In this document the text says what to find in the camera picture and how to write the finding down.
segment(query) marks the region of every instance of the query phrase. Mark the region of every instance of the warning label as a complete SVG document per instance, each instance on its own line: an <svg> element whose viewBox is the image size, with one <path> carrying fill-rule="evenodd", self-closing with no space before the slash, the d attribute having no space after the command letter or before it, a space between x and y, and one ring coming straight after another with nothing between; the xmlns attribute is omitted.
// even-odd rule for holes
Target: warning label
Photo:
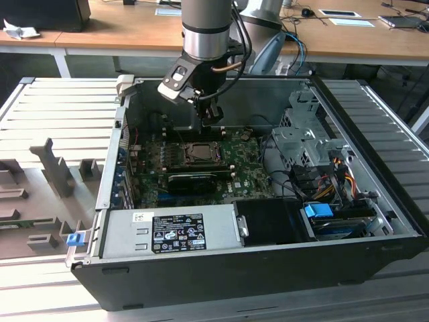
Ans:
<svg viewBox="0 0 429 322"><path fill-rule="evenodd" d="M202 213L154 217L152 231L155 254L206 249Z"/></svg>

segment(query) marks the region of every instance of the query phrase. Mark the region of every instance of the blue latch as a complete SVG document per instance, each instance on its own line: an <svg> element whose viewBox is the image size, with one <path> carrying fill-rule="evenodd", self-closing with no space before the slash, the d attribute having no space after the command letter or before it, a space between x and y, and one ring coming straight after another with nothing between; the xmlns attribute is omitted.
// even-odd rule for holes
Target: blue latch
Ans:
<svg viewBox="0 0 429 322"><path fill-rule="evenodd" d="M85 232L71 233L67 236L67 246L85 246Z"/></svg>
<svg viewBox="0 0 429 322"><path fill-rule="evenodd" d="M327 203L311 203L304 208L307 217L333 217L334 214Z"/></svg>

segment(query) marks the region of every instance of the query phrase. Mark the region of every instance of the crumpled tissue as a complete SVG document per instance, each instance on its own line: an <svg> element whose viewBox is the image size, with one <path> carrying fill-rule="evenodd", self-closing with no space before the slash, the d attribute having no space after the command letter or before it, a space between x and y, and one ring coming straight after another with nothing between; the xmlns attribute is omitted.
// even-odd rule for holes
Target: crumpled tissue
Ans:
<svg viewBox="0 0 429 322"><path fill-rule="evenodd" d="M11 25L6 20L3 20L5 27L3 31L10 37L21 40L22 38L38 37L40 34L33 27L21 28L16 25Z"/></svg>

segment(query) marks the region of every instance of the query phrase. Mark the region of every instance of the copper pipe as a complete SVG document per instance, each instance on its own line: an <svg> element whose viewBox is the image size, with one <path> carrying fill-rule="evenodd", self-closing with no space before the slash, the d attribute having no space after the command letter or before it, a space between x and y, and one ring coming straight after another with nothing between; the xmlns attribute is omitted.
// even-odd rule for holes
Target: copper pipe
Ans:
<svg viewBox="0 0 429 322"><path fill-rule="evenodd" d="M218 72L218 73L228 72L228 71L230 71L232 69L236 69L237 67L240 67L240 66L241 66L241 62L236 62L235 64L228 65L226 67L219 67L219 68L212 67L212 71L213 72Z"/></svg>

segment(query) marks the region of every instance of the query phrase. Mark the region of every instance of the tablet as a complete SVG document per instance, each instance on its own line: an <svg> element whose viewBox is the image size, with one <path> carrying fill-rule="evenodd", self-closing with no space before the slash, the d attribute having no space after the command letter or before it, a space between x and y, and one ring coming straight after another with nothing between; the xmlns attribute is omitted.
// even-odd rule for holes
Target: tablet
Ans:
<svg viewBox="0 0 429 322"><path fill-rule="evenodd" d="M379 19L392 28L417 28L423 22L419 17L401 17L400 15L380 15Z"/></svg>

